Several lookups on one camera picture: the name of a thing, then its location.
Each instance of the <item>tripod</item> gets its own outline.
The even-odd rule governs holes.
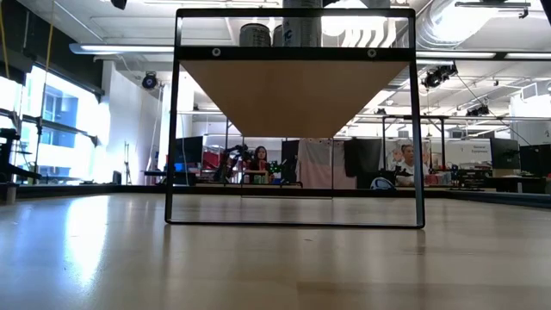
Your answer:
[[[127,177],[127,185],[132,185],[132,178],[130,177],[130,167],[128,166],[130,144],[124,141],[124,165],[126,168],[125,175]]]

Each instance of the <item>hanging fabric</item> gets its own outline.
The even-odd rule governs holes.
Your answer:
[[[336,141],[331,160],[331,141],[301,139],[297,177],[305,189],[355,189],[356,179],[344,172],[344,143]]]

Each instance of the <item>stand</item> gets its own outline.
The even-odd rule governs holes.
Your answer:
[[[125,175],[127,177],[127,185],[132,185],[132,178],[130,177],[130,167],[128,166],[128,160],[130,159],[130,144],[126,141],[124,142],[124,166],[125,166]]]
[[[408,48],[342,47],[235,47],[182,46],[184,18],[377,16],[407,20]],[[413,9],[179,9],[176,12],[174,66],[170,104],[169,156],[164,220],[187,225],[257,226],[347,226],[360,228],[423,228],[424,185],[418,84],[411,83],[413,146],[415,152],[415,225],[387,224],[296,224],[267,222],[198,222],[172,219],[176,155],[176,118],[180,65],[185,67],[211,99],[225,111],[243,136],[332,137],[370,98],[405,67],[410,80],[417,81],[415,52],[415,11]],[[282,81],[285,90],[274,83]],[[255,107],[277,106],[286,111],[286,124],[270,115],[252,120],[232,104]],[[315,115],[305,119],[311,105]]]

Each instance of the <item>cable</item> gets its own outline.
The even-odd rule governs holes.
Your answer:
[[[463,79],[459,76],[459,74],[456,75],[459,80],[463,83],[463,85],[465,85],[465,87],[467,88],[467,90],[474,96],[474,99],[476,99],[478,102],[480,102],[480,104],[482,105],[485,105],[481,100],[480,98],[478,98],[478,96],[476,96],[473,91],[467,86],[467,84],[463,81]],[[509,128],[509,130],[511,130],[514,134],[516,134],[520,139],[522,139],[524,142],[526,142],[527,145],[529,146],[532,146],[522,135],[518,134],[513,128],[511,128],[511,125],[510,124],[506,124],[503,120],[500,120],[498,118],[497,115],[495,115],[490,109],[488,109],[488,111],[490,112],[491,115],[493,115],[493,117],[497,118],[498,121],[501,121],[502,124],[504,124],[505,126],[507,126]]]
[[[130,68],[129,68],[128,65],[127,65],[127,61],[124,60],[124,57],[122,57],[122,55],[119,55],[119,57],[121,58],[122,63],[124,64],[124,66],[127,68],[128,72],[129,72],[130,74],[132,74],[132,75],[134,76],[135,79],[137,79],[137,80],[141,79],[140,76],[135,75],[134,72],[132,72],[132,70],[130,70]]]
[[[6,77],[9,79],[8,49],[6,47],[6,33],[3,30],[2,3],[0,3],[0,31],[2,32],[3,64],[5,65],[6,69]]]
[[[46,68],[44,70],[44,85],[42,87],[42,104],[40,105],[40,119],[36,128],[38,129],[37,141],[36,141],[36,156],[34,157],[34,173],[38,174],[38,149],[40,147],[40,141],[42,138],[42,117],[44,116],[44,104],[46,100],[46,82],[48,79],[48,72],[50,71],[50,56],[52,55],[52,36],[53,36],[53,18],[54,18],[55,0],[52,0],[52,14],[50,15],[50,34],[48,35],[48,49],[46,52]],[[36,179],[33,179],[33,185],[36,184]]]
[[[186,185],[189,186],[189,180],[188,180],[188,160],[186,160],[186,150],[185,150],[185,147],[183,146],[183,142],[185,141],[185,132],[183,131],[183,115],[180,115],[180,122],[181,122],[181,125],[182,125],[182,153],[183,153],[183,168],[184,168],[184,172],[186,174]]]

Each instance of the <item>cylindrical container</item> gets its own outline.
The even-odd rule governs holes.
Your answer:
[[[274,29],[273,47],[283,46],[283,25],[279,25]]]
[[[284,0],[283,8],[320,9],[322,0]],[[285,47],[320,47],[320,17],[283,18],[283,45]]]
[[[246,24],[239,31],[240,47],[270,47],[271,41],[269,28],[263,24]]]

